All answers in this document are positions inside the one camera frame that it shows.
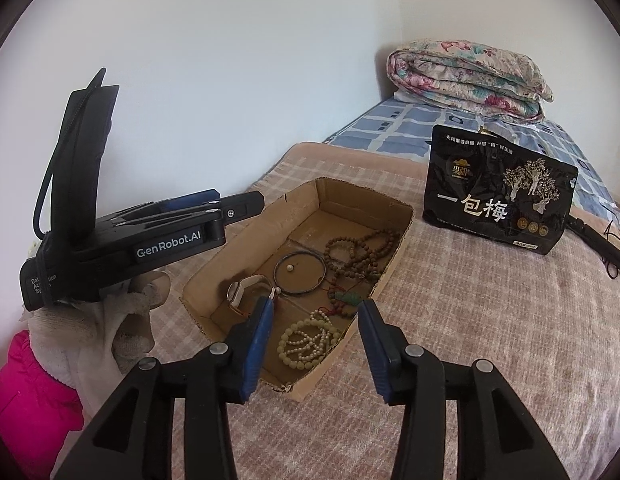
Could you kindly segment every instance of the blue checkered bed sheet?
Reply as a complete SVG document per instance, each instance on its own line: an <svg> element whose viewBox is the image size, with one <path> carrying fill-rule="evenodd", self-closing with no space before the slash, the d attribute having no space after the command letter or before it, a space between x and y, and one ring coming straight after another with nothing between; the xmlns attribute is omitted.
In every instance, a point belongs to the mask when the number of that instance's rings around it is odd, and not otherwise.
<svg viewBox="0 0 620 480"><path fill-rule="evenodd" d="M427 104L406 104L390 98L367 111L324 142L355 150L400 156L427 162L432 127L445 124L478 131L484 126L505 139L579 169L574 205L600 218L612 220L620 228L620 209L601 178L570 135L556 123L545 120L526 126L507 124L451 108Z"/></svg>

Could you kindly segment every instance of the watch face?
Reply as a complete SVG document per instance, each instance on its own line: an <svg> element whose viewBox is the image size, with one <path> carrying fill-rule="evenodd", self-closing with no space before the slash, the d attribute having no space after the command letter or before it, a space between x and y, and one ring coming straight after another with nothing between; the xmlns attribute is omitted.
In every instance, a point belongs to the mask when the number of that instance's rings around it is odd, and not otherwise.
<svg viewBox="0 0 620 480"><path fill-rule="evenodd" d="M236 290L239 288L238 282L232 282L228 287L228 294L226 295L226 300L232 302L234 299L234 295L236 294Z"/></svg>

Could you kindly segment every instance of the jewelry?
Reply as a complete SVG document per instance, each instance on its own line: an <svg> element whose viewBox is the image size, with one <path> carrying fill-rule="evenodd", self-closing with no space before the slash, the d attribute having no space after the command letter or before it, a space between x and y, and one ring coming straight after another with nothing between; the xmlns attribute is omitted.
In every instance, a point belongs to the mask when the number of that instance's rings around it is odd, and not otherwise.
<svg viewBox="0 0 620 480"><path fill-rule="evenodd" d="M309 336L303 328L315 326L319 333ZM290 339L293 335L301 336L301 339ZM328 317L318 310L310 314L310 317L290 325L281 335L277 346L277 354L283 364L296 370L312 370L330 350L337 345L341 338L341 332L337 330ZM297 354L296 359L290 358L291 354Z"/></svg>
<svg viewBox="0 0 620 480"><path fill-rule="evenodd" d="M279 267L287 259L291 258L292 256L296 256L298 254L306 254L307 256L312 256L315 260L319 260L319 262L321 263L321 266L323 268L323 273L321 275L321 279L318 280L317 283L314 286L312 286L311 288L308 288L307 290L286 290L277 281L277 271L279 270ZM288 264L285 268L286 268L286 270L288 272L292 272L292 271L295 270L295 266L292 265L292 264ZM274 271L272 273L272 277L273 277L273 280L274 280L274 285L280 288L282 294L287 294L288 296L301 296L302 294L307 294L308 292L312 292L319 285L321 285L323 283L323 281L324 281L325 273L326 273L325 261L324 261L324 259L321 256L319 256L318 254L313 253L312 251L294 251L293 253L286 254L282 259L280 259L277 262L277 265L275 265L275 267L274 267Z"/></svg>
<svg viewBox="0 0 620 480"><path fill-rule="evenodd" d="M371 250L366 242L382 235L386 238L384 243L379 248ZM337 285L337 279L340 276L345 276L346 278L359 278L361 280L376 282L376 280L381 277L381 272L378 268L378 259L392 253L399 238L400 234L397 231L392 229L380 229L361 238L342 236L328 240L324 251L325 265L329 270L334 272L334 276L328 279L328 283L330 283L330 287L328 288L328 300L332 305L332 310L327 310L325 307L322 308L326 310L328 316L338 314L346 318L354 317L357 312L356 305L352 305L354 295L353 298L348 297L351 301L345 301L343 298L349 293ZM345 263L330 255L333 246L343 242L352 244L350 248L350 259ZM349 305L354 306L355 309L344 311L344 307Z"/></svg>
<svg viewBox="0 0 620 480"><path fill-rule="evenodd" d="M245 289L249 286L256 285L257 283L267 283L268 286L272 288L272 292L270 294L273 300L275 299L275 295L280 294L281 292L278 287L271 286L269 280L262 274L249 276L248 278L242 279L240 282L232 282L228 287L226 300L228 300L228 303L230 304L230 310L241 317L250 316L247 312L239 309L239 304L241 303L241 298L244 296Z"/></svg>

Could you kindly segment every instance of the wristwatch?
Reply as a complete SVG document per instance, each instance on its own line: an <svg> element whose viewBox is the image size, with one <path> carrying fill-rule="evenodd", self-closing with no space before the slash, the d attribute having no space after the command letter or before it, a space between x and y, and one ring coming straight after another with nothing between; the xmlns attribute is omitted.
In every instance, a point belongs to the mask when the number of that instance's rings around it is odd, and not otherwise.
<svg viewBox="0 0 620 480"><path fill-rule="evenodd" d="M228 287L228 294L226 295L226 299L230 304L230 309L242 317L248 317L249 313L244 312L239 309L239 304L241 303L241 298L244 296L245 289L249 286L256 285L257 283L267 283L269 287L272 288L272 292L270 293L270 298L274 299L277 290L275 287L272 287L270 281L263 276L262 274L255 274L254 276L248 276L247 278L242 279L240 282L232 282Z"/></svg>

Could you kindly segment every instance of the mattress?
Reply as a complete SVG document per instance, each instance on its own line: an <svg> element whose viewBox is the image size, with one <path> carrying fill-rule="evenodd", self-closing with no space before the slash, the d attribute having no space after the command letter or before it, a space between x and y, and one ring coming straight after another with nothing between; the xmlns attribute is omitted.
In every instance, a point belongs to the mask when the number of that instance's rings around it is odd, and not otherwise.
<svg viewBox="0 0 620 480"><path fill-rule="evenodd" d="M405 251L377 300L386 322L440 359L494 362L535 417L573 479L595 479L620 445L620 280L566 232L548 256L423 221L427 166L317 143L293 146L250 189L271 203L320 176L410 204ZM575 207L595 229L606 221ZM231 239L252 220L228 226ZM220 250L168 266L170 297L151 311L162 362L187 359L210 341L180 302L184 284ZM448 404L446 480L456 478L456 419ZM303 402L261 383L228 419L238 477L250 480L387 480L400 407L375 392L359 335ZM173 474L183 478L183 403L174 414Z"/></svg>
<svg viewBox="0 0 620 480"><path fill-rule="evenodd" d="M484 126L519 146L576 166L579 177L574 205L595 216L613 221L620 228L620 209L601 177L570 135L549 120L527 126L507 124L471 112L437 108L427 104L406 104L390 98L324 142L333 146L427 162L430 156L432 127L435 124L474 132Z"/></svg>

